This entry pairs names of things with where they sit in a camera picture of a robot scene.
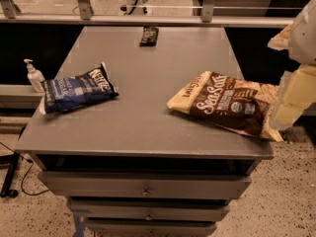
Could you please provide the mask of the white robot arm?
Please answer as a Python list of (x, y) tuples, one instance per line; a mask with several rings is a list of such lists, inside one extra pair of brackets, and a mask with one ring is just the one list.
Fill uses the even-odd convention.
[(316, 102), (316, 0), (310, 0), (293, 23), (269, 41), (268, 47), (287, 48), (289, 58), (300, 64), (293, 73), (283, 73), (270, 117), (273, 129), (286, 130)]

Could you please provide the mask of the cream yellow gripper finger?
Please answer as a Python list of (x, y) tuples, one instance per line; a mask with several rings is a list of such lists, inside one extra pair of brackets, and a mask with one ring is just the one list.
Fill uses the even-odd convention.
[(280, 79), (270, 126), (286, 130), (316, 102), (316, 66), (301, 64), (294, 72), (285, 71)]

